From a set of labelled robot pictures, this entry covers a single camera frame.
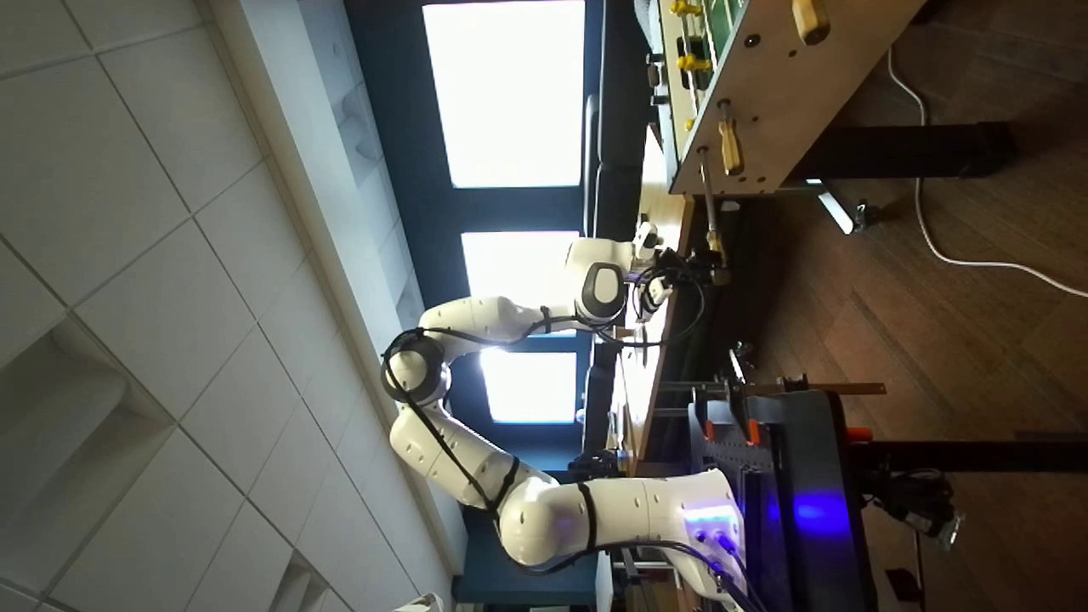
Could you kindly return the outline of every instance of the purple light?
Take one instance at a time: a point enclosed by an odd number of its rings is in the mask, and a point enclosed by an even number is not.
[[[735,503],[720,505],[684,505],[681,508],[687,538],[706,548],[723,552],[729,556],[741,554],[744,516]]]
[[[797,491],[793,519],[812,538],[850,538],[850,505],[839,491]]]

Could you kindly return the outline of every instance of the wooden table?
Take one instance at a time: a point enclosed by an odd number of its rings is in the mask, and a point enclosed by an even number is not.
[[[687,247],[689,201],[681,193],[669,193],[667,159],[654,133],[646,133],[640,225],[654,225],[667,247],[673,251]],[[673,325],[673,303],[663,303],[646,321],[635,321],[635,310],[628,310],[624,321],[640,331],[635,341],[646,341],[646,344],[667,341]],[[623,422],[618,446],[623,446],[623,454],[628,459],[628,472],[640,472],[640,463],[646,454],[661,366],[663,366],[661,346],[646,346],[646,350],[624,346],[614,355],[611,412],[618,412],[618,422]]]

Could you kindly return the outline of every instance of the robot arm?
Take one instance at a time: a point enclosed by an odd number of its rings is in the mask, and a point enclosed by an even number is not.
[[[595,331],[624,310],[641,261],[623,242],[577,242],[569,256],[573,299],[516,306],[504,297],[455,299],[423,316],[384,354],[384,387],[400,405],[392,447],[463,505],[497,516],[501,544],[523,567],[553,567],[584,552],[656,544],[693,592],[735,601],[747,584],[741,513],[712,468],[681,478],[556,481],[448,416],[448,360],[526,332]]]

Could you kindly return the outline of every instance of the window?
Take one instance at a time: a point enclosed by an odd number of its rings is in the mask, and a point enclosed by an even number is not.
[[[479,369],[494,422],[573,422],[573,354],[484,350]]]
[[[582,0],[423,9],[452,188],[582,180]]]
[[[577,231],[463,231],[474,297],[546,306],[571,297],[569,243]]]
[[[573,239],[577,231],[463,231],[468,291],[510,297],[523,306],[569,299],[564,259]],[[573,422],[584,344],[573,332],[552,332],[510,350],[479,350],[488,418],[504,426]]]

